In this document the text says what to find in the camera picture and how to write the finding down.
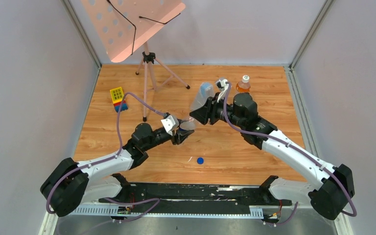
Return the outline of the clear Pepsi bottle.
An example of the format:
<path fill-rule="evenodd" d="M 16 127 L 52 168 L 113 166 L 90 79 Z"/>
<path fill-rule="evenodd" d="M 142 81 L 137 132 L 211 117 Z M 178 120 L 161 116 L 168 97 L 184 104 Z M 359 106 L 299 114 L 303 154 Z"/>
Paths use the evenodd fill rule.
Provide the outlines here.
<path fill-rule="evenodd" d="M 182 119 L 179 124 L 179 129 L 184 131 L 194 131 L 197 127 L 197 121 L 189 117 L 188 119 Z"/>

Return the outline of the blue bottle cap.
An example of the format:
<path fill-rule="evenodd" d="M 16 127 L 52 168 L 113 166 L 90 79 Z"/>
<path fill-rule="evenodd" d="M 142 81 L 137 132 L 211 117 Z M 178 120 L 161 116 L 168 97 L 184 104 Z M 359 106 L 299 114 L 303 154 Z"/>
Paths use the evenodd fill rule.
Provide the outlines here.
<path fill-rule="evenodd" d="M 202 165 L 202 164 L 204 163 L 204 159 L 201 158 L 201 157 L 197 158 L 197 163 L 198 163 L 199 165 Z"/>

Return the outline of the orange tea bottle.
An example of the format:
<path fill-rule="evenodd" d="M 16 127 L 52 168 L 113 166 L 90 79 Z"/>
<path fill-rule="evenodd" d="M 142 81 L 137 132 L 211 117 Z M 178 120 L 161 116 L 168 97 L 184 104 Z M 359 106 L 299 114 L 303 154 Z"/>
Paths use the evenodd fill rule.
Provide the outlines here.
<path fill-rule="evenodd" d="M 250 81 L 247 83 L 242 82 L 242 79 L 237 82 L 235 90 L 237 93 L 249 93 L 251 88 Z"/>

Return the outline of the white bottle cap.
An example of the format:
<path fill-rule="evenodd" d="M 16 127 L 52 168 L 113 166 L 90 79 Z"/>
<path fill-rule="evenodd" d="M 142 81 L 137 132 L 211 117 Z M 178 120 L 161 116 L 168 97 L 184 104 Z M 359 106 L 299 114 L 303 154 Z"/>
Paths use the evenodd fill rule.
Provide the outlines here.
<path fill-rule="evenodd" d="M 248 75 L 243 75 L 242 82 L 247 83 L 249 82 L 249 80 L 250 80 L 250 77 Z"/>

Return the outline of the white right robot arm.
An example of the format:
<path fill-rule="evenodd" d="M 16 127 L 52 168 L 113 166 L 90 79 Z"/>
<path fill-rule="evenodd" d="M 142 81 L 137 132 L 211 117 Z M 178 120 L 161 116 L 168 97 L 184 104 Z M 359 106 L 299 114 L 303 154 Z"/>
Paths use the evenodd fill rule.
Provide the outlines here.
<path fill-rule="evenodd" d="M 311 205 L 316 212 L 329 220 L 339 214 L 355 217 L 354 182 L 352 170 L 341 164 L 334 166 L 296 145 L 274 124 L 258 113 L 258 105 L 249 93 L 236 94 L 232 104 L 227 104 L 222 93 L 198 96 L 190 107 L 190 114 L 202 125 L 213 125 L 221 120 L 239 131 L 244 140 L 268 152 L 300 173 L 306 183 L 275 177 L 260 190 L 266 204 L 287 199 Z"/>

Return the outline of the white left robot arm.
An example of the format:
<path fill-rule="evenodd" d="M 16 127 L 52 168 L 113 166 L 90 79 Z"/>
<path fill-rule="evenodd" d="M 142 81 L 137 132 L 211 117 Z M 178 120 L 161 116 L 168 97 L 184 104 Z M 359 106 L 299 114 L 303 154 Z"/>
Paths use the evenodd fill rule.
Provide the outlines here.
<path fill-rule="evenodd" d="M 179 145 L 193 133 L 179 127 L 171 132 L 164 127 L 153 130 L 148 123 L 141 123 L 117 152 L 88 161 L 63 159 L 40 187 L 47 212 L 63 217 L 92 200 L 127 201 L 130 188 L 119 183 L 118 173 L 140 166 L 148 158 L 148 150 L 167 141 Z"/>

